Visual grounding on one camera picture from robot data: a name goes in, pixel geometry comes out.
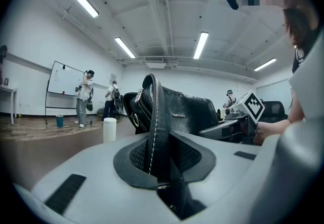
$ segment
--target black leather seat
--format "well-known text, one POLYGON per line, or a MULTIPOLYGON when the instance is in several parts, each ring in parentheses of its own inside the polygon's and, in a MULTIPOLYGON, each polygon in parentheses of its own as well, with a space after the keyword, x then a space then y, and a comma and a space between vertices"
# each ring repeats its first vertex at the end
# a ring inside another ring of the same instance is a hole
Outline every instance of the black leather seat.
POLYGON ((280 101, 263 101, 265 109, 259 121, 275 123, 286 120, 288 115, 285 114, 285 108, 280 101))

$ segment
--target table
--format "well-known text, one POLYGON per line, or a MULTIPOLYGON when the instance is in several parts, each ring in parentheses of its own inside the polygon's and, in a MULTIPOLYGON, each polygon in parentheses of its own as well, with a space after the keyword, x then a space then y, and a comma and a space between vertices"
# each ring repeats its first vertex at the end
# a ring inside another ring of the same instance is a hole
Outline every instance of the table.
POLYGON ((14 124, 14 114, 15 117, 17 117, 17 112, 16 112, 16 94, 18 91, 18 88, 8 88, 5 86, 0 86, 0 91, 6 91, 11 93, 10 97, 10 116, 11 116, 11 124, 14 124))

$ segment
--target white cylinder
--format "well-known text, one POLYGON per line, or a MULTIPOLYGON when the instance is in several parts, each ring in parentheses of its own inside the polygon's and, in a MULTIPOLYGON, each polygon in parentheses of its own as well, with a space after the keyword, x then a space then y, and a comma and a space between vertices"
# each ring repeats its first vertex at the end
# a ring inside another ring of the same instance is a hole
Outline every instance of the white cylinder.
POLYGON ((108 143, 116 140, 117 120, 114 118, 105 118, 103 120, 103 142, 108 143))

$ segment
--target jeans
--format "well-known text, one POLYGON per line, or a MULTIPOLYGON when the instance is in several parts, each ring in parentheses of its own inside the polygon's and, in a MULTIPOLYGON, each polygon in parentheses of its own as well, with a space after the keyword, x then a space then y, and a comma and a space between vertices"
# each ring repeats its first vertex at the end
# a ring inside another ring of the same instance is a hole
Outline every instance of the jeans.
POLYGON ((80 124, 86 124, 86 117, 87 117, 87 112, 86 112, 86 107, 87 107, 88 101, 81 100, 81 99, 76 99, 76 115, 77 119, 80 124))
POLYGON ((108 111, 109 111, 109 109, 110 109, 109 117, 110 118, 113 118, 113 114, 114 114, 114 111, 115 111, 114 100, 107 100, 106 101, 106 103, 105 103, 105 110, 103 111, 103 115, 102 115, 101 121, 103 121, 105 118, 108 117, 108 111))

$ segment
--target blue bucket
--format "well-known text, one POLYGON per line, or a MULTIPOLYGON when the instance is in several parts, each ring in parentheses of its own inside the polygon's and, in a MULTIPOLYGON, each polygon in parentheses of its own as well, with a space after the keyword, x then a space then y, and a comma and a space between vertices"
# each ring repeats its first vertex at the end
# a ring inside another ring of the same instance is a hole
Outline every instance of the blue bucket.
POLYGON ((63 115, 56 115, 56 125, 58 128, 63 127, 63 115))

